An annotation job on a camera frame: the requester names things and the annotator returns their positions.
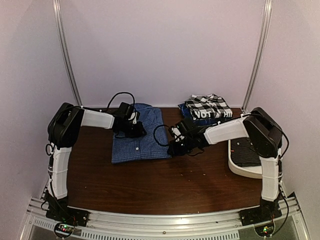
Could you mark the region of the blue checked long sleeve shirt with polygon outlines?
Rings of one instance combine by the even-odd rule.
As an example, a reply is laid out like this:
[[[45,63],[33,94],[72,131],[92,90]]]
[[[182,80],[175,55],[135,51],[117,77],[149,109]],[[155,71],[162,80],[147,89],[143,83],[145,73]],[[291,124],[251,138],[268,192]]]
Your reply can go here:
[[[146,135],[139,138],[125,137],[124,133],[113,135],[111,154],[112,164],[140,160],[169,159],[168,137],[164,127],[162,111],[146,103],[136,103]]]

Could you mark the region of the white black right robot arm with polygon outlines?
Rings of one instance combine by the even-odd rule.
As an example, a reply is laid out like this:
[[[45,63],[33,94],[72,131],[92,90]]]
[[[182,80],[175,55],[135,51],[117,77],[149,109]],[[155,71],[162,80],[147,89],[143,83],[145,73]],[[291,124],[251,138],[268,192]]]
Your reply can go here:
[[[259,220],[266,221],[276,212],[279,185],[282,178],[281,127],[260,107],[240,117],[210,126],[196,126],[189,118],[169,128],[173,137],[167,153],[183,156],[198,148],[239,138],[249,138],[259,156],[262,171],[260,205],[256,210]]]

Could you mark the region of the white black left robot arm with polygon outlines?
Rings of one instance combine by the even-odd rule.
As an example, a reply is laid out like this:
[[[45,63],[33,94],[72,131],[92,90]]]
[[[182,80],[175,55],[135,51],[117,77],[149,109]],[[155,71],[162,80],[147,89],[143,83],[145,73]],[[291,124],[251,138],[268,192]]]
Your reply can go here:
[[[81,127],[94,127],[123,133],[127,138],[139,138],[147,134],[139,121],[140,114],[134,105],[122,102],[118,109],[108,113],[103,109],[63,103],[48,125],[46,152],[48,164],[50,212],[61,222],[73,218],[67,205],[67,175],[69,158],[78,140]]]

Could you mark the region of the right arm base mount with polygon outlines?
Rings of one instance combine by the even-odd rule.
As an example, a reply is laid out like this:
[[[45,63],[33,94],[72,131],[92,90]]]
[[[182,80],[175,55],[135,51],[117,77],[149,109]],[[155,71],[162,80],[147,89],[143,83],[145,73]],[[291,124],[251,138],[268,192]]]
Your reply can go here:
[[[258,206],[241,210],[239,216],[242,226],[248,226],[279,218],[282,216],[282,212],[277,208],[270,210],[267,207]]]

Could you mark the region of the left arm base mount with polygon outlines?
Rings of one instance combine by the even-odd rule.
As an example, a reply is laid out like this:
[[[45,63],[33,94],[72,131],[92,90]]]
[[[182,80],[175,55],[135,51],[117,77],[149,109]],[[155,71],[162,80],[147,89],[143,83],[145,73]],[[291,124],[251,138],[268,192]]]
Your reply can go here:
[[[49,219],[66,223],[68,225],[86,227],[89,212],[70,207],[61,209],[60,207],[53,208],[52,206],[49,206],[45,216]]]

